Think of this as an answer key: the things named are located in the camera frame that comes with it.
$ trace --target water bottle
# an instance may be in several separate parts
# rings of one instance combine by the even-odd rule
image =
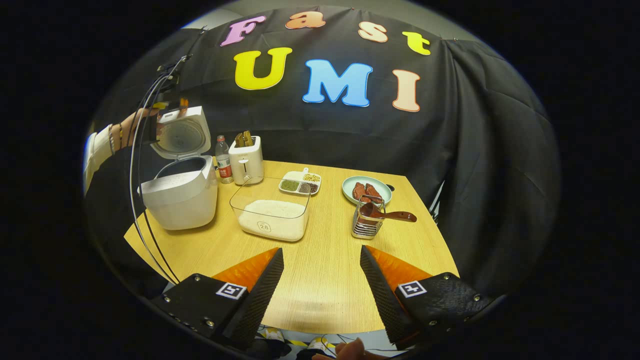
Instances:
[[[223,184],[233,182],[234,177],[231,174],[231,161],[229,160],[229,146],[225,141],[224,135],[218,135],[218,143],[216,144],[216,161],[218,162],[220,181]]]

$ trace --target spice tray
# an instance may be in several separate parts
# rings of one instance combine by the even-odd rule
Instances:
[[[302,171],[290,171],[282,177],[282,181],[278,186],[280,190],[288,193],[308,194],[311,191],[311,195],[315,195],[320,191],[320,185],[322,184],[322,176],[309,172],[309,168],[304,168]]]

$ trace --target open rice cooker lid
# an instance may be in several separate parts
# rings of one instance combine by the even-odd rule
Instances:
[[[153,150],[165,159],[185,159],[199,156],[211,148],[211,134],[202,106],[164,114],[158,121],[158,141]]]

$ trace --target wire basket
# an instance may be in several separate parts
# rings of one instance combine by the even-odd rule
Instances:
[[[353,213],[353,223],[351,224],[351,235],[355,238],[360,239],[373,239],[374,236],[382,227],[382,220],[380,218],[370,218],[366,217],[360,213],[360,207],[364,204],[362,202],[363,197],[368,197],[370,199],[379,199],[382,201],[380,204],[381,211],[383,213],[387,213],[387,209],[385,208],[385,201],[381,197],[371,196],[371,195],[362,195],[358,199],[358,204],[356,205],[356,211]]]

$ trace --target bottle label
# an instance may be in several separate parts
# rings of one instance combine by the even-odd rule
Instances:
[[[230,159],[218,160],[218,172],[220,173],[220,177],[230,177],[231,176],[231,160]]]

